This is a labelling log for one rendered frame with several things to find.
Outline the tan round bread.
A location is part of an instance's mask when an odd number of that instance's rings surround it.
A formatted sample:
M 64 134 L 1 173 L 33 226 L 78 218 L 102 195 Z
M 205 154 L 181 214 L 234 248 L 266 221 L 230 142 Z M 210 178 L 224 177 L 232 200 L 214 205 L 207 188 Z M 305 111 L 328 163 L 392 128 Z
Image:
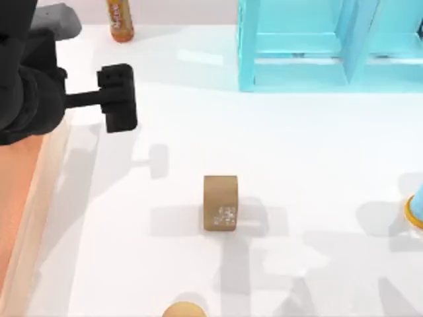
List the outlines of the tan round bread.
M 165 309 L 161 317 L 207 317 L 204 309 L 190 301 L 178 301 Z

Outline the brown rounded box, white print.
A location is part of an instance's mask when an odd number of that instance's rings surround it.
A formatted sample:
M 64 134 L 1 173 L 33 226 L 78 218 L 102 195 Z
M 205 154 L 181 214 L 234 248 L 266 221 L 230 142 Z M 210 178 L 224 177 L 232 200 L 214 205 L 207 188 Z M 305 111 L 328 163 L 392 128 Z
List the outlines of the brown rounded box, white print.
M 235 175 L 204 176 L 204 229 L 210 232 L 235 231 L 238 210 L 238 177 Z

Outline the pale grey rounded box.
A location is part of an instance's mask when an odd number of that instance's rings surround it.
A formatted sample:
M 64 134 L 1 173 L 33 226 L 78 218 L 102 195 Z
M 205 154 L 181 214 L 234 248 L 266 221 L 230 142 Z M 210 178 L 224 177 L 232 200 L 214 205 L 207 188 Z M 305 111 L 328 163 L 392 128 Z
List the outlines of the pale grey rounded box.
M 65 3 L 37 7 L 30 27 L 31 31 L 48 29 L 56 41 L 69 40 L 81 33 L 82 24 L 73 8 Z

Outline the shallow salmon-coloured box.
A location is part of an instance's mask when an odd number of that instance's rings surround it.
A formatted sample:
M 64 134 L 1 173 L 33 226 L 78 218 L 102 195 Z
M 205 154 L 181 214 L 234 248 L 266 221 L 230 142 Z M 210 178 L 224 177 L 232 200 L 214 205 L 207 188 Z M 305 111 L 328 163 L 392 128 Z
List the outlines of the shallow salmon-coloured box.
M 0 317 L 23 317 L 73 116 L 0 146 Z

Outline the orange bottle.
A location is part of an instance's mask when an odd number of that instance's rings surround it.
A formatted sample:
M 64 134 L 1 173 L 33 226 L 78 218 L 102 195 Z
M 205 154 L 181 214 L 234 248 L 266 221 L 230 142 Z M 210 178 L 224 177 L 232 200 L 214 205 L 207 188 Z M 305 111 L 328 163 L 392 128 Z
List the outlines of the orange bottle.
M 110 33 L 119 43 L 130 42 L 134 37 L 134 26 L 129 0 L 106 0 Z

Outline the blue cup with orange rim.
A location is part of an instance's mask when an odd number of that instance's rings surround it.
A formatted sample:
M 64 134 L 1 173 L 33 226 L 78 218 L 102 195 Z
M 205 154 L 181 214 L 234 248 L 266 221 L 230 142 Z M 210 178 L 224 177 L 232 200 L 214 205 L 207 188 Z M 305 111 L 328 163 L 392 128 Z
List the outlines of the blue cup with orange rim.
M 414 227 L 423 230 L 423 194 L 415 194 L 407 200 L 404 214 Z

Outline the light blue rack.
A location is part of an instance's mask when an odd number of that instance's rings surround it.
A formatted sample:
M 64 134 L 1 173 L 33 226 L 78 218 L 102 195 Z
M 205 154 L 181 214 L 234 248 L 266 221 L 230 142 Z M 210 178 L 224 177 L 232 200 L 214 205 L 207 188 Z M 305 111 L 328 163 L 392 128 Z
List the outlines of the light blue rack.
M 241 91 L 423 92 L 423 0 L 238 0 Z

